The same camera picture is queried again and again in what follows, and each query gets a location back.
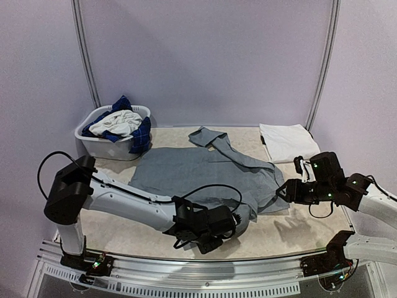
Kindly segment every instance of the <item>folded towel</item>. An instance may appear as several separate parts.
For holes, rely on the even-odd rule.
[[[259,128],[265,140],[265,150],[273,163],[293,161],[297,156],[307,160],[320,153],[317,143],[300,124],[292,126],[259,124]]]

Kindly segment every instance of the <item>white towel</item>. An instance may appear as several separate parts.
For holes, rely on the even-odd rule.
[[[142,123],[139,114],[130,110],[122,110],[111,113],[101,121],[92,124],[89,131],[94,135],[102,135],[105,130],[115,133],[121,137],[129,136],[134,130],[137,130]]]
[[[259,124],[270,161],[285,163],[297,156],[305,160],[320,153],[317,143],[300,124],[292,126]]]

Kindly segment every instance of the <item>white plastic basket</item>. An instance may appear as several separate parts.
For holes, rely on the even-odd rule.
[[[150,110],[144,106],[131,106],[132,111],[138,113],[142,119],[150,117]],[[81,140],[86,147],[88,153],[93,157],[108,158],[110,160],[133,160],[138,157],[137,154],[129,153],[134,139],[132,136],[122,138],[121,140],[112,143],[104,138],[90,138],[83,137],[81,131],[85,126],[97,119],[106,111],[111,111],[112,106],[103,106],[93,110],[88,117],[80,124],[74,131],[74,136]]]

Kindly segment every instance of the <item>table surface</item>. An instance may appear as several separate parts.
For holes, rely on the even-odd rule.
[[[152,129],[152,148],[194,147],[188,134],[198,127]],[[257,127],[209,127],[228,133],[231,146],[245,155],[268,161]],[[115,161],[97,158],[96,167],[111,178],[128,183],[139,159]],[[284,179],[299,178],[293,163],[277,165]],[[312,207],[312,213],[324,216],[329,204]],[[81,211],[83,232],[87,236],[87,247],[113,253],[153,258],[181,259],[241,259],[269,258],[295,255],[307,251],[321,250],[340,230],[350,230],[344,211],[338,207],[326,219],[316,219],[308,212],[308,206],[291,204],[288,210],[271,215],[258,216],[257,222],[250,222],[248,229],[238,238],[232,238],[206,255],[197,247],[187,250],[173,249],[174,237],[163,235],[141,223],[103,212]]]

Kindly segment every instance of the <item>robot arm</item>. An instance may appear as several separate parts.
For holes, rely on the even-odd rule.
[[[357,173],[346,178],[333,152],[320,153],[310,163],[316,181],[303,183],[300,179],[289,179],[277,190],[282,199],[305,205],[320,202],[344,205],[397,229],[397,200],[381,190],[375,180]],[[397,242],[340,231],[328,243],[326,253],[302,258],[301,267],[305,276],[311,276],[330,272],[353,259],[397,264]]]
[[[85,260],[86,244],[79,218],[82,208],[141,222],[175,236],[174,248],[193,242],[203,254],[221,246],[236,231],[239,216],[233,212],[237,207],[232,211],[223,205],[208,209],[188,201],[186,196],[151,194],[109,178],[97,171],[94,163],[95,158],[83,156],[57,172],[44,208],[44,214],[57,224],[64,254],[61,263],[65,266],[85,270],[90,264]],[[101,263],[112,266],[112,260]],[[108,275],[110,270],[105,268],[100,274]]]

